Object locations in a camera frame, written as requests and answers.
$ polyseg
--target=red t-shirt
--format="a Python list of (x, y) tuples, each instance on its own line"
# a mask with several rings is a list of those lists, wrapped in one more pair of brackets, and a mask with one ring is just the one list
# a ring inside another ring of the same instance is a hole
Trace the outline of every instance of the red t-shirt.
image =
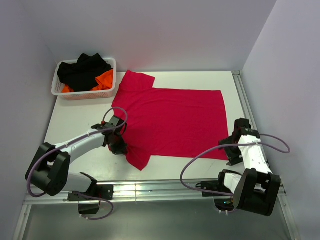
[[(194, 158), (228, 137), (221, 91), (153, 88), (154, 81), (127, 71), (112, 103), (128, 113), (123, 139), (131, 165), (142, 170), (152, 155)], [(125, 117), (118, 109), (115, 115)], [(228, 160), (219, 150), (205, 157)]]

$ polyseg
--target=tabletop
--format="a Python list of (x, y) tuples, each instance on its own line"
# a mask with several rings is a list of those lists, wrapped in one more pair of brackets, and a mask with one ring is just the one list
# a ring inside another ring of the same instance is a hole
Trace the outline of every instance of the tabletop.
[[(154, 88), (220, 90), (226, 108), (229, 135), (234, 121), (244, 118), (244, 112), (231, 72), (144, 72), (155, 77)], [(45, 142), (58, 144), (85, 133), (92, 125), (100, 123), (111, 108), (124, 72), (116, 76), (113, 97), (68, 101), (58, 97), (54, 106)], [(151, 156), (142, 171), (130, 165), (125, 156), (113, 155), (107, 148), (94, 149), (70, 165), (70, 172), (84, 172), (98, 181), (176, 180), (184, 166), (191, 160), (185, 157)], [(185, 179), (217, 178), (223, 169), (243, 172), (243, 164), (227, 166), (228, 161), (201, 158), (185, 172)]]

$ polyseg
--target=plastic laundry basket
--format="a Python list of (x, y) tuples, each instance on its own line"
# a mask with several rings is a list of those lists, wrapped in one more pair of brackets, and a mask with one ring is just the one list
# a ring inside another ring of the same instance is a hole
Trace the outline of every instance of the plastic laundry basket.
[[(105, 62), (113, 68), (113, 82), (112, 82), (112, 88), (109, 90), (100, 90), (100, 91), (78, 91), (78, 92), (67, 92), (67, 93), (62, 93), (62, 90), (64, 89), (65, 85), (60, 82), (59, 77), (58, 77), (58, 69), (60, 67), (60, 64), (62, 63), (59, 62), (55, 72), (54, 72), (54, 77), (53, 77), (53, 82), (52, 82), (52, 88), (51, 92), (55, 96), (60, 96), (64, 99), (67, 100), (81, 100), (81, 99), (101, 99), (101, 98), (110, 98), (113, 96), (113, 91), (116, 86), (116, 78), (117, 78), (117, 64), (116, 60), (113, 58), (104, 58)], [(75, 64), (77, 60), (67, 60), (63, 61), (66, 64)]]

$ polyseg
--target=clothing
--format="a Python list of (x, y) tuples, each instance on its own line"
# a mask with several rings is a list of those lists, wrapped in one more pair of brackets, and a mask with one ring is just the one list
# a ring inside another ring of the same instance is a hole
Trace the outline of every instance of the clothing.
[(96, 77), (111, 69), (98, 53), (93, 56), (83, 53), (74, 64), (62, 62), (57, 75), (60, 82), (74, 92), (85, 92), (97, 87)]
[[(100, 90), (109, 90), (112, 88), (113, 81), (114, 81), (114, 70), (111, 69), (110, 71), (106, 71), (101, 76), (97, 76), (95, 81), (98, 83), (98, 86), (95, 86), (90, 91), (100, 91)], [(62, 89), (62, 93), (73, 93), (74, 90), (69, 87), (67, 84), (64, 85)]]
[[(154, 81), (127, 71), (112, 103), (128, 113), (123, 139), (130, 164), (142, 170), (152, 155), (194, 158), (228, 137), (221, 91), (153, 88)], [(118, 109), (115, 115), (125, 117)], [(205, 158), (228, 160), (224, 151)]]

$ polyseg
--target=white wall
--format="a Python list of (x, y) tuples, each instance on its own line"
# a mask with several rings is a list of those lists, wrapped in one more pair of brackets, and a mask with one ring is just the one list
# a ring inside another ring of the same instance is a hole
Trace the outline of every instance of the white wall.
[(0, 239), (12, 239), (26, 171), (43, 142), (54, 96), (54, 58), (20, 2), (0, 5)]
[(260, 132), (292, 153), (267, 151), (303, 239), (320, 239), (320, 1), (278, 0), (244, 69)]
[(120, 70), (241, 70), (276, 0), (21, 0), (56, 61)]

